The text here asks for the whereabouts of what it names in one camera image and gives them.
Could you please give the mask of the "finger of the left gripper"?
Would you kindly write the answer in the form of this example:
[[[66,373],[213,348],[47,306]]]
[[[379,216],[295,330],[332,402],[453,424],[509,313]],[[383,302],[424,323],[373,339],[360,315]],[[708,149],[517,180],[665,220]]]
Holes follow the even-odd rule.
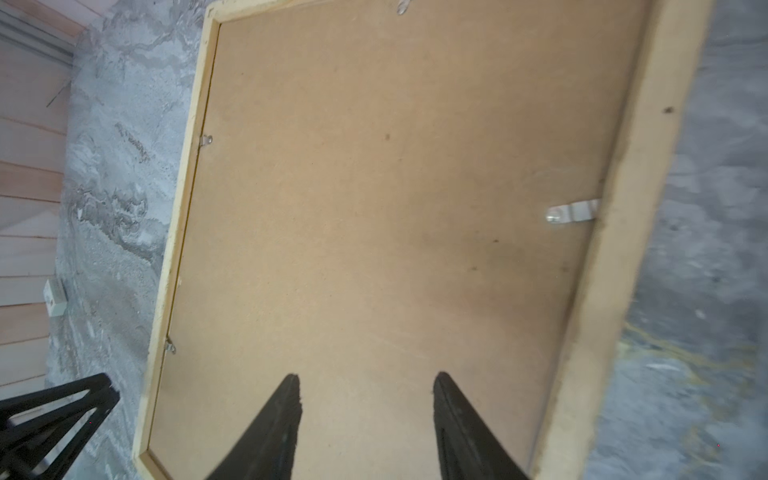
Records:
[[[114,387],[105,373],[1,401],[1,431],[43,432],[65,422],[95,431],[114,408]]]
[[[114,389],[114,407],[119,400]],[[43,432],[1,431],[1,477],[62,479],[97,430],[81,431],[65,422]]]

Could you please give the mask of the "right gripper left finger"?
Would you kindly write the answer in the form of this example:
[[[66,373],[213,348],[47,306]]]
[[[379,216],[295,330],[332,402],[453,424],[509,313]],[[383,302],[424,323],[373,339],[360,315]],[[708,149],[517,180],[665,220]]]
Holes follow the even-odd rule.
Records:
[[[289,480],[301,417],[300,378],[288,374],[208,479]]]

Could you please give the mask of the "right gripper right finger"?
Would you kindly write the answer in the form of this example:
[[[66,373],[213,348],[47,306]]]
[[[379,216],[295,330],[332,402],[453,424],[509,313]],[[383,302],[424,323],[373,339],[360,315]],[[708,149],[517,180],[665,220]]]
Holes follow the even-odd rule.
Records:
[[[447,372],[436,376],[433,396],[442,479],[529,479]]]

